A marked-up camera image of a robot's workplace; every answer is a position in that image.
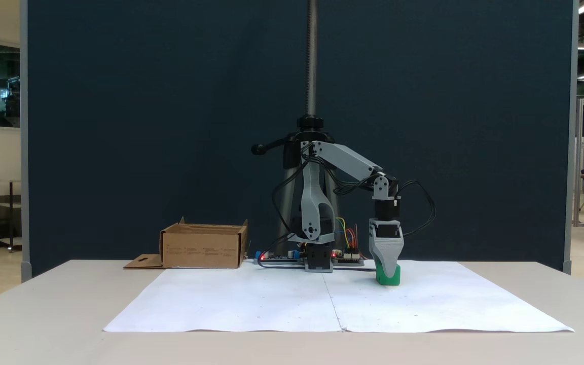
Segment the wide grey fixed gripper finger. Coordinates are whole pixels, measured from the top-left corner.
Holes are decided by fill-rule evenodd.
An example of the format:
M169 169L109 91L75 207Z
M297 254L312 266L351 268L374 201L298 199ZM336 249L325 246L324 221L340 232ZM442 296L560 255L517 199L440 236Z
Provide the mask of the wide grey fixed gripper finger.
M396 275L398 257L403 246L373 246L376 273L380 277L392 278Z

